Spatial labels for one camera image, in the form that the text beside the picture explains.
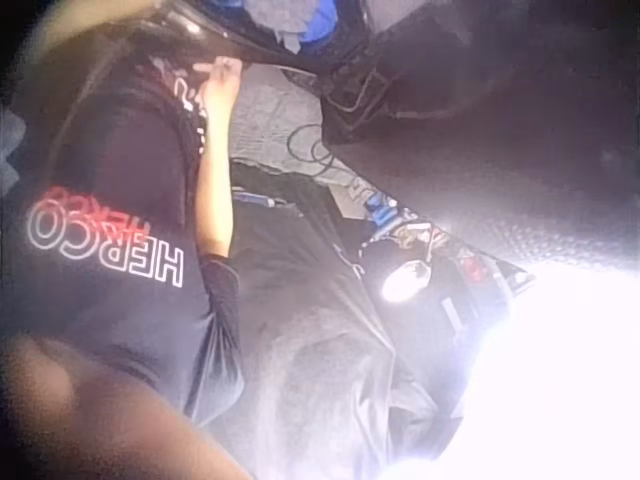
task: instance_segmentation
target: cable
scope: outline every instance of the cable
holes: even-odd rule
[[[311,148],[309,149],[310,158],[301,157],[300,155],[298,155],[296,152],[293,151],[292,144],[293,144],[293,139],[296,137],[296,135],[300,134],[300,132],[303,132],[304,130],[307,130],[309,128],[321,128],[321,127],[322,125],[318,123],[306,123],[306,124],[300,125],[299,127],[296,127],[287,137],[287,152],[289,153],[289,155],[291,155],[292,158],[294,158],[295,160],[301,163],[311,163],[311,164],[318,164],[322,166],[322,169],[319,172],[314,173],[313,175],[310,175],[311,178],[316,178],[321,175],[324,175],[329,170],[335,170],[338,172],[343,172],[351,175],[352,176],[352,179],[350,182],[350,185],[351,185],[356,178],[356,175],[351,170],[347,170],[346,168],[335,166],[334,163],[336,161],[336,157],[328,150],[327,150],[327,153],[324,155],[318,155],[316,153],[316,149],[318,145],[322,145],[321,138],[317,139],[315,142],[311,144]]]

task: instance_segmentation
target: blue object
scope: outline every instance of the blue object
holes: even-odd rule
[[[244,0],[207,0],[207,3],[215,5],[216,7],[225,7],[225,8],[244,7]]]
[[[338,24],[338,10],[335,0],[320,0],[307,31],[300,34],[300,43],[311,43],[331,35]]]

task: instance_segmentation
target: short sleeve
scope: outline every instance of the short sleeve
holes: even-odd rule
[[[200,257],[204,287],[209,294],[211,311],[216,313],[238,341],[239,276],[229,259],[207,254]]]

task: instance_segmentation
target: person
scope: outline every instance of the person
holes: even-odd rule
[[[6,239],[2,400],[38,478],[249,478],[198,428],[243,388],[228,262],[242,63],[194,66],[206,132],[147,67],[120,62],[83,101]]]

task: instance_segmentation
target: black cloth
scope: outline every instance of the black cloth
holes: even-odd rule
[[[237,275],[195,246],[192,126],[150,63],[113,68],[73,117],[48,182],[23,185],[4,238],[2,326],[62,340],[203,424],[243,378]]]

